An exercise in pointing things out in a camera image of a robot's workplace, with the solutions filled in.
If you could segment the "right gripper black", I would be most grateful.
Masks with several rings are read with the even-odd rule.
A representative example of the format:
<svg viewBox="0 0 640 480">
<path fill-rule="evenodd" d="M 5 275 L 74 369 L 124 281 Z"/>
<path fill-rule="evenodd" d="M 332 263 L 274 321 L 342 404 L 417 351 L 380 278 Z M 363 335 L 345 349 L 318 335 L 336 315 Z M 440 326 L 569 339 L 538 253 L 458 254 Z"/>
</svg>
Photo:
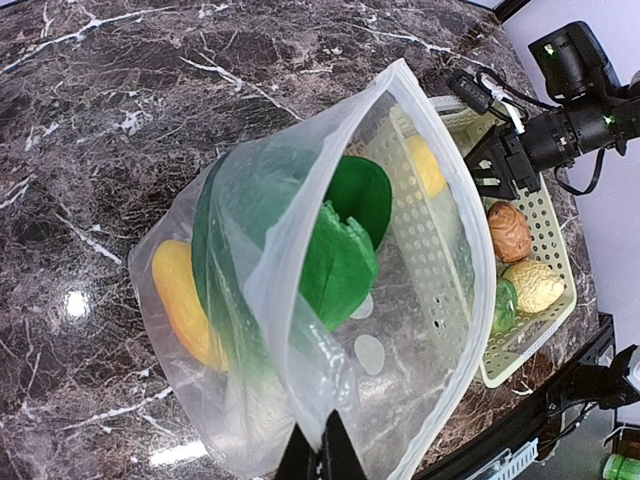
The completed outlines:
<svg viewBox="0 0 640 480">
<path fill-rule="evenodd" d="M 540 114 L 524 127 L 517 134 L 506 124 L 494 125 L 464 157 L 482 197 L 516 200 L 516 186 L 539 191 L 542 171 L 569 165 L 580 155 L 565 112 Z"/>
</svg>

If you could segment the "clear polka dot zip bag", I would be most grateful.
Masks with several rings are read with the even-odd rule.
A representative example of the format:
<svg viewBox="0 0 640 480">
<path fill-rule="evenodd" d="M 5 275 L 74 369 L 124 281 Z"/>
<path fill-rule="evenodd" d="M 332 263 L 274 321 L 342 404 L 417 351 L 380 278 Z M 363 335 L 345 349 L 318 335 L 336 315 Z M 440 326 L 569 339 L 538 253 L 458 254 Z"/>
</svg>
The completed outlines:
<svg viewBox="0 0 640 480">
<path fill-rule="evenodd" d="M 224 472 L 274 471 L 338 414 L 408 479 L 475 376 L 496 263 L 460 152 L 404 60 L 199 174 L 129 257 L 168 382 Z"/>
</svg>

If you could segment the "cream cauliflower toy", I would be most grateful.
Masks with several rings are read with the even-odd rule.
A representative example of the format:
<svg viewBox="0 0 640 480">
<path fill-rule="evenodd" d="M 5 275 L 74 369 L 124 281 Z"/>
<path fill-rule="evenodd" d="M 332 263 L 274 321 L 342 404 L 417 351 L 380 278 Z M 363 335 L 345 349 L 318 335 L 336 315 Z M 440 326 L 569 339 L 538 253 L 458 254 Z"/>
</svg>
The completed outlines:
<svg viewBox="0 0 640 480">
<path fill-rule="evenodd" d="M 522 260 L 507 268 L 502 277 L 514 284 L 519 310 L 531 314 L 550 307 L 566 287 L 558 273 L 536 260 Z"/>
</svg>

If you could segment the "green plastic basket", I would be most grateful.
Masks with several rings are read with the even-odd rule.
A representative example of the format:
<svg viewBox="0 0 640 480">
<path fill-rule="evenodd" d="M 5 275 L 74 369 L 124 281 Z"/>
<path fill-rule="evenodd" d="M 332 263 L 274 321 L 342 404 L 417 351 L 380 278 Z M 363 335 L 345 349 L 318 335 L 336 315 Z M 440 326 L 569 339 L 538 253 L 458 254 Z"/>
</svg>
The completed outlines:
<svg viewBox="0 0 640 480">
<path fill-rule="evenodd" d="M 547 190 L 504 201 L 453 176 L 494 125 L 437 97 L 426 120 L 393 106 L 370 144 L 394 201 L 373 291 L 383 374 L 418 392 L 501 385 L 576 305 Z"/>
</svg>

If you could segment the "yellow lemon toy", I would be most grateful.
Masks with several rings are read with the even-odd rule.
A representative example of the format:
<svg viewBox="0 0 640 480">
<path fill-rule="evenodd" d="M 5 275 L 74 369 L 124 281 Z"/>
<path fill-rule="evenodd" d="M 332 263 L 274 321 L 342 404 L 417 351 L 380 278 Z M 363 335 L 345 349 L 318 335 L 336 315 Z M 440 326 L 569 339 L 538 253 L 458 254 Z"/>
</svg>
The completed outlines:
<svg viewBox="0 0 640 480">
<path fill-rule="evenodd" d="M 406 141 L 426 193 L 434 198 L 447 186 L 439 163 L 422 136 L 412 135 Z"/>
</svg>

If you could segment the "bok choy toy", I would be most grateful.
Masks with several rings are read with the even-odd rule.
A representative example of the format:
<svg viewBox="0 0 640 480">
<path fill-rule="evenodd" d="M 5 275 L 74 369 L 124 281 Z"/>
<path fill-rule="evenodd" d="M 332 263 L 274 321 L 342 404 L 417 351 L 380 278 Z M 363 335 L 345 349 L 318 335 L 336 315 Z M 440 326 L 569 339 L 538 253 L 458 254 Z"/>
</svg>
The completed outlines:
<svg viewBox="0 0 640 480">
<path fill-rule="evenodd" d="M 290 202 L 294 186 L 258 182 L 258 201 L 244 203 L 244 215 L 256 228 L 243 233 L 220 204 L 216 163 L 202 187 L 193 225 L 192 269 L 201 306 L 217 331 L 231 366 L 251 375 L 266 369 L 268 353 L 246 292 L 274 299 L 286 283 L 249 276 L 261 255 L 264 225 Z M 384 171 L 361 157 L 341 159 L 316 218 L 304 264 L 299 269 L 297 308 L 303 318 L 292 327 L 293 349 L 314 362 L 337 358 L 329 335 L 370 293 L 379 274 L 376 248 L 388 228 L 391 185 Z"/>
</svg>

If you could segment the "brown bun toy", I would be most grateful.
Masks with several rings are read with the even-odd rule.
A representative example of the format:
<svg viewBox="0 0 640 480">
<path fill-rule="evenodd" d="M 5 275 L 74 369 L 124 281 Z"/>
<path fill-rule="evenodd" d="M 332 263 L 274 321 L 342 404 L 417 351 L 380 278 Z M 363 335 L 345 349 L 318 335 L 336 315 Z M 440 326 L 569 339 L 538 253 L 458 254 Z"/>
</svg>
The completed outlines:
<svg viewBox="0 0 640 480">
<path fill-rule="evenodd" d="M 487 213 L 495 254 L 503 263 L 515 263 L 531 252 L 531 234 L 523 213 L 512 204 L 495 202 Z"/>
</svg>

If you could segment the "green yellow pepper toy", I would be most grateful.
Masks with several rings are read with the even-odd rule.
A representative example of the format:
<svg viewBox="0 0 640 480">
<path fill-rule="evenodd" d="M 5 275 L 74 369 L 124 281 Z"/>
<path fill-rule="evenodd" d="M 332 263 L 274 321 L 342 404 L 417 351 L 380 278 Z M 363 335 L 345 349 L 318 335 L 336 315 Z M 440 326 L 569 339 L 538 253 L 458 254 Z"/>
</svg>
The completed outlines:
<svg viewBox="0 0 640 480">
<path fill-rule="evenodd" d="M 518 310 L 518 293 L 514 284 L 499 278 L 496 284 L 496 299 L 492 323 L 493 333 L 504 333 L 510 330 L 516 319 Z"/>
</svg>

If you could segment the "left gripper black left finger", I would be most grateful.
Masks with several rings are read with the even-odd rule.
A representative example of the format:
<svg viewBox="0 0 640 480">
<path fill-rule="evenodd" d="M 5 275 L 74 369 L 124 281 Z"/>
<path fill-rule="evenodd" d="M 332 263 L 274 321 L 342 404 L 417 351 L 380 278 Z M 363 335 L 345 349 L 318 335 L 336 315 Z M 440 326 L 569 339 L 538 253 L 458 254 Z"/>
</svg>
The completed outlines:
<svg viewBox="0 0 640 480">
<path fill-rule="evenodd" d="M 306 440 L 298 425 L 294 426 L 275 480 L 318 480 L 320 478 L 320 456 Z"/>
</svg>

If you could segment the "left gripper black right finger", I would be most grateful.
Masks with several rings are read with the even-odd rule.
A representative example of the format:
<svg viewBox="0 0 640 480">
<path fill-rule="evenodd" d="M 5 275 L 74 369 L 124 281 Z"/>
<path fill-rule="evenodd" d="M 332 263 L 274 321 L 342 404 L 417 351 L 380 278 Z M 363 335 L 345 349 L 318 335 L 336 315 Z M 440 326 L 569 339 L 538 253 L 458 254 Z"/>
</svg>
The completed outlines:
<svg viewBox="0 0 640 480">
<path fill-rule="evenodd" d="M 337 410 L 328 417 L 319 453 L 322 480 L 366 480 L 363 467 Z"/>
</svg>

